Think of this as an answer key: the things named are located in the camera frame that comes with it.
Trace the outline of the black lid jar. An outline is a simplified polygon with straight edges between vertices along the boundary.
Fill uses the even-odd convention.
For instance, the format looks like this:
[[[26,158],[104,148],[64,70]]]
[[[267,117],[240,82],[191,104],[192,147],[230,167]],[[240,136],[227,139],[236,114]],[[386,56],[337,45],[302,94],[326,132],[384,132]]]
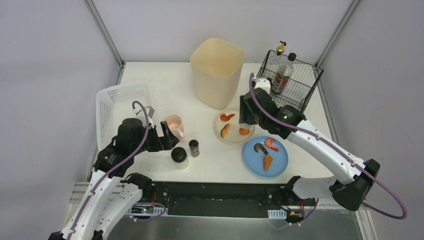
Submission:
[[[189,166],[188,154],[183,147],[175,147],[171,151],[171,159],[177,169],[183,170]]]

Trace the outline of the soy sauce bottle red label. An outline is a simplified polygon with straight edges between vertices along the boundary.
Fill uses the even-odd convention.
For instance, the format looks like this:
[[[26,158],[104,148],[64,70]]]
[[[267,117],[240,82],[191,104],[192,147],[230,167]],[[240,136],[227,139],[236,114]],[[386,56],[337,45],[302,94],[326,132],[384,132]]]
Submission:
[[[294,72],[293,63],[296,60],[296,57],[297,55],[294,52],[291,52],[287,57],[287,61],[278,67],[271,86],[271,92],[273,94],[280,95],[284,91],[291,75]]]

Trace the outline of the clear glass bottle gold cap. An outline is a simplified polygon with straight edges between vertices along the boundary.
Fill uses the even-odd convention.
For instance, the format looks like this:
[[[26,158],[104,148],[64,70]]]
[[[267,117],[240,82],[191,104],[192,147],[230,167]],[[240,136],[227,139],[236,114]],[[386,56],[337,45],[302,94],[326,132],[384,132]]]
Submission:
[[[284,56],[283,53],[286,50],[287,43],[285,41],[280,41],[279,45],[275,49],[275,54],[271,58],[271,70],[275,73],[278,73],[278,68],[281,65],[282,57]]]

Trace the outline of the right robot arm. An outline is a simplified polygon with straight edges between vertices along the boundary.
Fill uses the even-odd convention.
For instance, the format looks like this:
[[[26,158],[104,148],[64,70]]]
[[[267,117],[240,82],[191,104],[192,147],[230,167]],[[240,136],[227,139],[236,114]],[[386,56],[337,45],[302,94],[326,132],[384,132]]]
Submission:
[[[254,89],[256,100],[266,110],[263,113],[250,93],[239,97],[239,122],[259,125],[270,134],[297,145],[323,164],[333,175],[331,177],[306,178],[293,176],[284,191],[299,199],[333,199],[343,208],[357,211],[374,182],[380,164],[369,159],[364,161],[350,155],[327,137],[321,135],[305,115],[291,105],[278,107],[269,94],[260,88]],[[342,156],[356,160],[364,170]]]

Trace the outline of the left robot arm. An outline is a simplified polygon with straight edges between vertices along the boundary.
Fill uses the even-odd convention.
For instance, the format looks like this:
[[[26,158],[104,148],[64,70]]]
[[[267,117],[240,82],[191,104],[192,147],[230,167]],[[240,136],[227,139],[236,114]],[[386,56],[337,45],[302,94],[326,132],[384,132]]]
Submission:
[[[97,155],[89,186],[77,210],[65,227],[49,236],[51,240],[106,240],[112,229],[128,210],[139,201],[150,187],[152,180],[134,173],[118,197],[107,203],[115,187],[134,163],[134,157],[142,152],[172,150],[179,139],[167,123],[160,123],[163,136],[158,136],[156,126],[137,118],[127,118],[114,136]]]

